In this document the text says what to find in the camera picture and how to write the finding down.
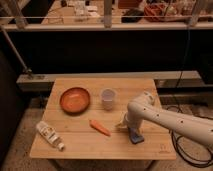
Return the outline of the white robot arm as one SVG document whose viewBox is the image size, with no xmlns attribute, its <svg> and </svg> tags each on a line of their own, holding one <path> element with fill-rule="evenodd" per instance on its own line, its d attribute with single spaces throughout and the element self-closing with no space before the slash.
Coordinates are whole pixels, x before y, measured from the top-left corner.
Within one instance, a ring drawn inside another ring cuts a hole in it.
<svg viewBox="0 0 213 171">
<path fill-rule="evenodd" d="M 147 91 L 131 99 L 127 104 L 127 112 L 117 127 L 129 127 L 139 132 L 142 121 L 147 120 L 213 148 L 213 121 L 158 108 L 154 106 L 154 102 L 154 97 Z"/>
</svg>

